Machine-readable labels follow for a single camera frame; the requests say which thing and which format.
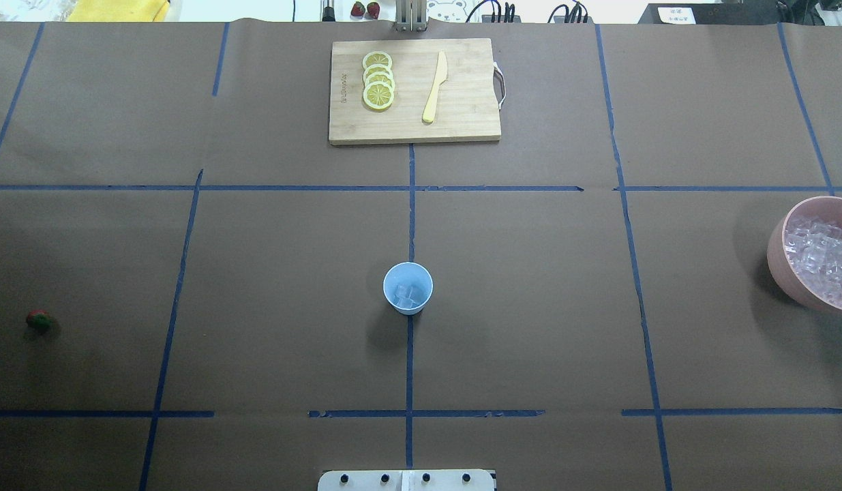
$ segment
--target yellow knife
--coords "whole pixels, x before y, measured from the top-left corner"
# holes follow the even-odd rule
[[[431,123],[436,120],[436,104],[439,102],[439,86],[448,80],[448,59],[445,52],[439,52],[439,62],[436,63],[436,75],[433,77],[433,88],[430,89],[430,96],[427,97],[427,106],[424,106],[421,120]]]

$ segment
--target red strawberry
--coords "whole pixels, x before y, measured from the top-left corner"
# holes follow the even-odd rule
[[[36,329],[40,333],[44,333],[54,324],[54,318],[44,310],[31,311],[31,313],[27,314],[26,321],[28,326]]]
[[[364,12],[363,3],[355,2],[355,6],[351,7],[351,16],[355,18],[361,18]]]
[[[369,12],[371,18],[378,18],[378,14],[381,12],[381,6],[378,2],[370,2],[367,4],[367,12]]]

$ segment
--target cable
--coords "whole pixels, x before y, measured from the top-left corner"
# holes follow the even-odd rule
[[[501,6],[501,4],[499,4],[498,0],[482,0],[476,6],[472,7],[472,12],[470,12],[470,15],[466,16],[466,24],[468,24],[468,22],[470,22],[470,19],[472,18],[472,14],[476,13],[476,11],[478,10],[479,7],[481,7],[484,3],[488,3],[488,2],[493,2],[493,3],[496,4],[496,16],[498,18],[502,18],[502,6]],[[493,22],[493,14],[492,13],[490,14],[490,22]]]
[[[587,12],[587,7],[585,6],[585,4],[583,4],[582,2],[579,2],[578,0],[575,0],[575,6],[576,7],[577,6],[582,7],[582,10],[584,11],[584,14],[585,14],[584,18],[582,18],[582,14],[579,14],[579,22],[582,23],[582,24],[587,24],[587,16],[589,15],[589,13]]]
[[[506,24],[509,23],[509,22],[515,22],[515,4],[514,3],[512,3],[511,5],[508,2],[505,3],[505,15],[502,16],[502,21],[506,22]]]
[[[576,2],[573,7],[573,13],[569,16],[569,24],[576,24],[577,21],[582,21],[582,4]]]
[[[778,0],[778,2],[775,3],[775,8],[779,11],[779,19],[781,22],[794,23],[794,11],[791,10],[791,6],[789,6],[784,0]]]
[[[560,5],[555,7],[554,10],[551,11],[551,15],[548,16],[548,22],[546,22],[546,24],[551,24],[551,19],[554,18],[554,14],[557,13],[557,10],[560,10],[561,8],[567,10],[567,13],[564,14],[563,20],[565,21],[565,18],[568,18],[568,16],[569,16],[569,6],[565,3],[561,3]]]

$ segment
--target bowl of ice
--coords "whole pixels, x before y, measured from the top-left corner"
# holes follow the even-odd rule
[[[814,196],[794,206],[772,232],[766,260],[792,299],[842,312],[842,198]]]

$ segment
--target blue cup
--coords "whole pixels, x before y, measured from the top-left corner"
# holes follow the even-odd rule
[[[400,314],[417,314],[431,295],[433,277],[423,265],[400,263],[384,276],[384,296]]]

